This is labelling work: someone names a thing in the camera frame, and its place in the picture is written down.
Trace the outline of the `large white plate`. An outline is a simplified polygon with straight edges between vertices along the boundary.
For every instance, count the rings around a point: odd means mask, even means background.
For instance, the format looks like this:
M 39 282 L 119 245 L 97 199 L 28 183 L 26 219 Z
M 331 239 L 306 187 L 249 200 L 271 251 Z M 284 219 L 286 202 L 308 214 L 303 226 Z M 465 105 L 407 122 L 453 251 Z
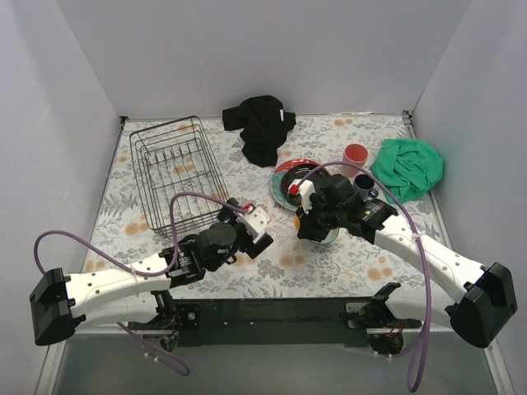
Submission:
M 314 160 L 310 159 L 293 159 L 288 160 L 280 164 L 274 171 L 271 177 L 270 181 L 270 188 L 271 188 L 271 194 L 273 195 L 273 198 L 275 201 L 283 208 L 289 210 L 289 211 L 295 211 L 296 208 L 294 206 L 287 202 L 285 197 L 281 193 L 281 181 L 285 173 L 290 170 L 293 166 L 299 165 L 299 164 L 315 164 L 319 166 L 319 162 L 316 162 Z

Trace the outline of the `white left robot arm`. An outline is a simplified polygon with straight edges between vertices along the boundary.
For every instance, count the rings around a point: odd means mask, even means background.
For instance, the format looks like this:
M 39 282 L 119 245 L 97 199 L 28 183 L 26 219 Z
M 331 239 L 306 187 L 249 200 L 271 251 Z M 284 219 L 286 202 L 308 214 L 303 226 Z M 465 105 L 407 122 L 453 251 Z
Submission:
M 208 272 L 234 263 L 237 253 L 258 257 L 273 243 L 266 231 L 269 222 L 263 208 L 240 207 L 232 198 L 206 230 L 175 240 L 148 258 L 100 272 L 43 271 L 29 297 L 35 344 L 65 341 L 81 326 L 145 320 L 168 328 L 180 316 L 170 289 L 201 281 Z M 146 313 L 141 303 L 145 294 L 155 300 Z

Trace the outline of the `white green patterned bowl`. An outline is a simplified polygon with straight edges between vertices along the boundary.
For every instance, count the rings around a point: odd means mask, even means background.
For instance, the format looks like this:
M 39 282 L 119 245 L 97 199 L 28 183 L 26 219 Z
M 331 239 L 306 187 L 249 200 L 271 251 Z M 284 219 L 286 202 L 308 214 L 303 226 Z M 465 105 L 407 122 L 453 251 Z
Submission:
M 339 236 L 339 229 L 330 230 L 327 236 L 320 242 L 315 241 L 315 244 L 325 245 L 333 243 Z

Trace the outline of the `pink cup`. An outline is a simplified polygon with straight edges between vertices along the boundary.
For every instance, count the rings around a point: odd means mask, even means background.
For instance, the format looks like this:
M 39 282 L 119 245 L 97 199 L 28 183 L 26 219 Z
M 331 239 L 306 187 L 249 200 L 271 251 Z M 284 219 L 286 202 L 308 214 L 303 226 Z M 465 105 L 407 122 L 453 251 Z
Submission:
M 368 150 L 363 145 L 353 143 L 345 148 L 343 153 L 343 162 L 354 164 L 362 168 L 366 163 L 368 156 Z M 359 173 L 357 168 L 349 165 L 342 165 L 341 170 L 343 175 L 348 178 L 353 178 Z

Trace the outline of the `yellow bowl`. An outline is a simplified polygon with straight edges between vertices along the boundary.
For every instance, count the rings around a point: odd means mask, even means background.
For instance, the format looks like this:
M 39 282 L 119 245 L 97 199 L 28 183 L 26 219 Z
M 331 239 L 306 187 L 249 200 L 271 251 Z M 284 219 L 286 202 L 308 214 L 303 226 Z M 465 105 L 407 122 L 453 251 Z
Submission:
M 301 214 L 301 208 L 298 207 L 295 211 L 295 216 L 294 216 L 294 226 L 296 227 L 296 232 L 298 232 L 301 228 L 301 221 L 299 217 L 300 214 Z

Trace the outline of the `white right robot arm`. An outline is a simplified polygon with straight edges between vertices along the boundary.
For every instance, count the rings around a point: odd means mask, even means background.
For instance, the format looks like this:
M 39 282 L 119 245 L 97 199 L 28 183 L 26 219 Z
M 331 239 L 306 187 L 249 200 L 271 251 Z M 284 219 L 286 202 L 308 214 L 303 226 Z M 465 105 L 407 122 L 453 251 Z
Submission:
M 299 239 L 322 242 L 345 229 L 426 273 L 448 296 L 431 309 L 431 321 L 452 328 L 467 343 L 485 348 L 517 311 L 511 271 L 487 267 L 418 235 L 400 210 L 378 198 L 363 199 L 348 178 L 333 174 L 313 182 L 295 180 L 288 189 L 299 200 Z

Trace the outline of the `dark blue mug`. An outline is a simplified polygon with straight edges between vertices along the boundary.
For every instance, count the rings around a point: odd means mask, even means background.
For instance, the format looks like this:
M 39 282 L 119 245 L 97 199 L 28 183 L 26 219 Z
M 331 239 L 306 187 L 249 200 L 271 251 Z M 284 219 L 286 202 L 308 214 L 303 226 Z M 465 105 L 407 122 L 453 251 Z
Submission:
M 363 201 L 378 197 L 379 193 L 375 189 L 375 182 L 367 174 L 356 175 L 353 179 L 352 186 Z

